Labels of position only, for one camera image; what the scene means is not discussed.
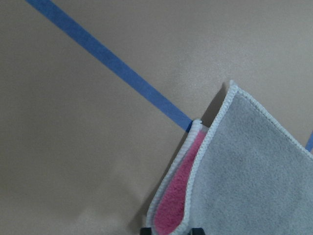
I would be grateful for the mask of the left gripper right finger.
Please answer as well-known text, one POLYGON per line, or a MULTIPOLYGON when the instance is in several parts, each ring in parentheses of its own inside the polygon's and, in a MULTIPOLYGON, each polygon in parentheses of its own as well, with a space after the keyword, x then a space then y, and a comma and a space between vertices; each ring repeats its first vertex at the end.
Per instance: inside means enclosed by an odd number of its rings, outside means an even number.
POLYGON ((203 228, 192 228, 189 232, 190 235, 205 235, 203 228))

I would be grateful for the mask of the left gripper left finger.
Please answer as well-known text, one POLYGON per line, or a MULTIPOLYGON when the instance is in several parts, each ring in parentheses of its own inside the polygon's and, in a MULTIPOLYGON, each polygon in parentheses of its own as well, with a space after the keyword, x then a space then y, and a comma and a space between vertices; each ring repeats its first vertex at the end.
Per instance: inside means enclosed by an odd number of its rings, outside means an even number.
POLYGON ((147 227, 140 228, 139 234, 140 235, 152 235, 152 229, 147 228, 147 227))

